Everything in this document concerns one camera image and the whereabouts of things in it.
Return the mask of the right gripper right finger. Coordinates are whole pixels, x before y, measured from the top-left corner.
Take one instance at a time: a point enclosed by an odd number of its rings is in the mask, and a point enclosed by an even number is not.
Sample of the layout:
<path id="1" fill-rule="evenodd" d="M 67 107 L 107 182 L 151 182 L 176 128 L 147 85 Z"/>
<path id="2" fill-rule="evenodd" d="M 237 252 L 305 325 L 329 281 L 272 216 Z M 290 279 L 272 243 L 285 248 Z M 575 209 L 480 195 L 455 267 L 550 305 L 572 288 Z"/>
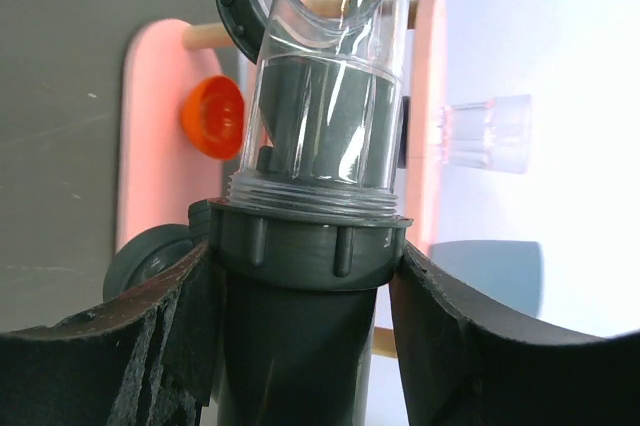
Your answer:
<path id="1" fill-rule="evenodd" d="M 638 333 L 598 338 L 527 316 L 413 245 L 390 295 L 410 424 L 638 424 Z"/>

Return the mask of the grey pvc tee fitting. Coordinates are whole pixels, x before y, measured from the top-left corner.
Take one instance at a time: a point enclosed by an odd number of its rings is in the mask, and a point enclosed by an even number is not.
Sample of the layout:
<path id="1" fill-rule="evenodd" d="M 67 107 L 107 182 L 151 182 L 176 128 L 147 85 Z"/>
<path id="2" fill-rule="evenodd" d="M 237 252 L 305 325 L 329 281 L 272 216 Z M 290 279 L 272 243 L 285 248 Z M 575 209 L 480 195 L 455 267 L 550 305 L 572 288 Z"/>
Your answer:
<path id="1" fill-rule="evenodd" d="M 221 425 L 360 425 L 374 310 L 397 268 L 406 218 L 264 212 L 203 200 L 187 225 L 150 228 L 114 257 L 103 297 L 206 244 L 212 267 L 213 362 Z"/>

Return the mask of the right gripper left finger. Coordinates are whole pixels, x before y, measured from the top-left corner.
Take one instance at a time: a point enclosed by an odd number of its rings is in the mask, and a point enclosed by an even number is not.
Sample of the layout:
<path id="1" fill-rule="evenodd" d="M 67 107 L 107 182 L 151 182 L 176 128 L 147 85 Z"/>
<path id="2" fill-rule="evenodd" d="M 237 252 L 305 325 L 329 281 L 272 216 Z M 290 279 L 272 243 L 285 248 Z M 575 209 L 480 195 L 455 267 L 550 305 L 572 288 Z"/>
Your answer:
<path id="1" fill-rule="evenodd" d="M 2 424 L 198 424 L 214 379 L 216 273 L 201 243 L 109 302 L 2 334 Z"/>

